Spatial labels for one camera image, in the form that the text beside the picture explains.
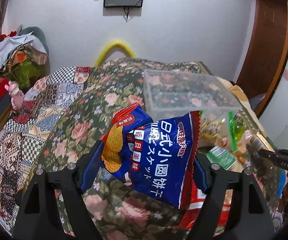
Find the clear plastic storage box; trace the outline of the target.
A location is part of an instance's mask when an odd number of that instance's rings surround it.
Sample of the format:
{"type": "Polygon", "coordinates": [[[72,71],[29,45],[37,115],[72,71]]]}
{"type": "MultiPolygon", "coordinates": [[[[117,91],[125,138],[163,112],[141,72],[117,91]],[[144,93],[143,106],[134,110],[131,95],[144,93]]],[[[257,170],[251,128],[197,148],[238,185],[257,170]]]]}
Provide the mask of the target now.
{"type": "Polygon", "coordinates": [[[202,111],[214,120],[242,105],[216,76],[180,70],[144,70],[144,107],[154,121],[202,111]]]}

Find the green floral bedspread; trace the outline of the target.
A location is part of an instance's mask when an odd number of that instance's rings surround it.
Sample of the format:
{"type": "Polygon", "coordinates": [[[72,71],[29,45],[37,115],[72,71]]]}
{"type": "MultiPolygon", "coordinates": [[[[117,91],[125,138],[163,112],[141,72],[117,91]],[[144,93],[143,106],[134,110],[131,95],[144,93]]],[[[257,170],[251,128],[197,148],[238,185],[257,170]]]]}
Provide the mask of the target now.
{"type": "Polygon", "coordinates": [[[14,239],[273,239],[285,177],[237,86],[195,63],[94,68],[25,185],[14,239]]]}

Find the patchwork quilt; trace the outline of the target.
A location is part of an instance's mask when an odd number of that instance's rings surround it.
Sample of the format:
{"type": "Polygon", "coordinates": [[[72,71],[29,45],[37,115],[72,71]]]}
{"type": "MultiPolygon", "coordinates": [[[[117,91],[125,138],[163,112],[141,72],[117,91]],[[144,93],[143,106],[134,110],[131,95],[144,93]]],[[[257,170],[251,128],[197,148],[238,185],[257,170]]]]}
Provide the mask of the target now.
{"type": "Polygon", "coordinates": [[[90,67],[63,67],[39,79],[25,94],[19,113],[12,112],[0,131],[0,224],[8,233],[18,212],[16,193],[60,117],[79,97],[90,67]]]}

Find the red white snack bag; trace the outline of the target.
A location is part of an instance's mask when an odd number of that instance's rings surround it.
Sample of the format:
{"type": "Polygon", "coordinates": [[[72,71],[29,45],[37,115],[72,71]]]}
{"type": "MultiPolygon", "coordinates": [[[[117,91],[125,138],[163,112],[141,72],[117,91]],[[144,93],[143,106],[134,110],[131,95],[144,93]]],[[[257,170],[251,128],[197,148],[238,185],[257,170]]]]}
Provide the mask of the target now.
{"type": "MultiPolygon", "coordinates": [[[[221,213],[217,222],[217,228],[223,229],[227,222],[228,216],[231,209],[233,190],[226,190],[224,203],[222,204],[221,213]]],[[[197,188],[194,182],[192,182],[192,194],[190,199],[190,206],[184,213],[180,220],[179,228],[182,230],[190,230],[193,228],[195,221],[199,216],[204,217],[205,212],[203,207],[205,205],[206,195],[197,188]]]]}

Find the pile of clothes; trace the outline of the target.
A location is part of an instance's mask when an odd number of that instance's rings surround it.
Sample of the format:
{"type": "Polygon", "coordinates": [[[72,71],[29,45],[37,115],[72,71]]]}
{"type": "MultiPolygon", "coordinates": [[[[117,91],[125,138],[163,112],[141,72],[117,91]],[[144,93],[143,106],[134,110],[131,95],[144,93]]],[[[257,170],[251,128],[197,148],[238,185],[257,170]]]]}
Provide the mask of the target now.
{"type": "Polygon", "coordinates": [[[49,48],[39,27],[27,27],[0,36],[0,74],[27,91],[44,76],[49,48]]]}

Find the yellow curved foam tube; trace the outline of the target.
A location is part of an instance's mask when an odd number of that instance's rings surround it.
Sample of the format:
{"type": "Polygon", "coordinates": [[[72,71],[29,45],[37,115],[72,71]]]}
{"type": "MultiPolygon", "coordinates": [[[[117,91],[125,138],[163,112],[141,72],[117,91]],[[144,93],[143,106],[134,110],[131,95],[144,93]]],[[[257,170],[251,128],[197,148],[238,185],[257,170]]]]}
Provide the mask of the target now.
{"type": "Polygon", "coordinates": [[[120,50],[126,55],[126,57],[136,58],[136,54],[132,50],[131,46],[128,45],[126,42],[121,40],[113,40],[109,42],[100,52],[98,55],[94,67],[100,66],[105,59],[109,56],[109,54],[115,50],[120,50]]]}

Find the pink plush toy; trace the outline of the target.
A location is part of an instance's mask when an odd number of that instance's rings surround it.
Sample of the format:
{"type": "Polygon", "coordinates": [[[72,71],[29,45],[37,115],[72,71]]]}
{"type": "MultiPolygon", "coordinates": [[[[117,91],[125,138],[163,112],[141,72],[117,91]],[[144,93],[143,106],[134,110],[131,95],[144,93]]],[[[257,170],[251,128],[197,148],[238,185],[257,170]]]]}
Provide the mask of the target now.
{"type": "Polygon", "coordinates": [[[13,110],[20,111],[23,106],[24,93],[19,88],[19,84],[15,81],[9,81],[4,87],[11,97],[11,105],[13,110]]]}

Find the green snack packet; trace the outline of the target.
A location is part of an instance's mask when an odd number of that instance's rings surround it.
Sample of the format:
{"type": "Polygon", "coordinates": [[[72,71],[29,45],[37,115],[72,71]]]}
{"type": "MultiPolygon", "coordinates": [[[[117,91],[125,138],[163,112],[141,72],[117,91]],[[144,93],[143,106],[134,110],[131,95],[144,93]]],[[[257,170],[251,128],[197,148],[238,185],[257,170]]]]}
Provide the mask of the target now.
{"type": "Polygon", "coordinates": [[[225,170],[229,170],[237,161],[236,156],[220,146],[211,148],[206,153],[206,157],[211,162],[211,164],[217,163],[225,170]]]}

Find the brown wooden door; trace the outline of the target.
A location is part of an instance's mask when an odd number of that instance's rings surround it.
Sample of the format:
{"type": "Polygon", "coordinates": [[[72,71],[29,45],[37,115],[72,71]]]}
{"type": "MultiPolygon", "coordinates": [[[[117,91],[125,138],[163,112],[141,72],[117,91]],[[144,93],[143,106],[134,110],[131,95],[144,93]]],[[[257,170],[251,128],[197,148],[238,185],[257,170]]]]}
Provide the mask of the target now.
{"type": "Polygon", "coordinates": [[[280,82],[288,60],[288,0],[255,0],[254,22],[237,84],[261,116],[280,82]]]}

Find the blue biscuit bag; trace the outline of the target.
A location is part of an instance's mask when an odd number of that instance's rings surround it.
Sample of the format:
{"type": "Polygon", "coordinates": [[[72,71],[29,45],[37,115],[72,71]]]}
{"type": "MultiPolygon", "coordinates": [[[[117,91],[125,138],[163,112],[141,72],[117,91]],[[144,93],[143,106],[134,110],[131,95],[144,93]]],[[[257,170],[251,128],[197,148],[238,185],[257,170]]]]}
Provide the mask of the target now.
{"type": "Polygon", "coordinates": [[[116,112],[102,164],[135,191],[178,209],[190,205],[200,112],[153,121],[139,103],[116,112]]]}

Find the brown biscuit clear packet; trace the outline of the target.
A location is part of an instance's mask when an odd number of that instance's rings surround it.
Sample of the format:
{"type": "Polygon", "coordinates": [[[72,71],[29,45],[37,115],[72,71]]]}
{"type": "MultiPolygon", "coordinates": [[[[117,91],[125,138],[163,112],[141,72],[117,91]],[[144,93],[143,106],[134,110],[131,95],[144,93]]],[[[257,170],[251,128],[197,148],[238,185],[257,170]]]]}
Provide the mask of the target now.
{"type": "Polygon", "coordinates": [[[247,141],[248,145],[251,145],[252,148],[258,153],[259,150],[267,150],[271,152],[275,152],[275,149],[269,143],[269,141],[258,131],[252,133],[249,129],[244,133],[244,138],[247,141]]]}

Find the green-edged clear cake bag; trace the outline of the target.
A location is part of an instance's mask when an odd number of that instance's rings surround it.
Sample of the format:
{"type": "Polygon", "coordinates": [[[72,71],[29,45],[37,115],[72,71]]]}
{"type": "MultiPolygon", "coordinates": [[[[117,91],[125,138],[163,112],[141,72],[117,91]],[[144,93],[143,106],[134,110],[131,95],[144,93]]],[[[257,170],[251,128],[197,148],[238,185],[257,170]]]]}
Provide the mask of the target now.
{"type": "Polygon", "coordinates": [[[199,147],[220,146],[231,152],[237,150],[234,134],[233,112],[223,112],[221,115],[202,113],[199,147]]]}

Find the green jelly cup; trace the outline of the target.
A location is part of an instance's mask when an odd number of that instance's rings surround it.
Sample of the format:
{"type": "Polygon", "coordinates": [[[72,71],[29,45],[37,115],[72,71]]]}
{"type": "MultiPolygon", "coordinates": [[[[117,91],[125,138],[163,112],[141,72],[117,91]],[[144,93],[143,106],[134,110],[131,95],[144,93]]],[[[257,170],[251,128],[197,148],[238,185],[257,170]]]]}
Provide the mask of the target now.
{"type": "Polygon", "coordinates": [[[245,132],[244,121],[241,117],[233,118],[233,135],[236,142],[240,141],[245,132]]]}

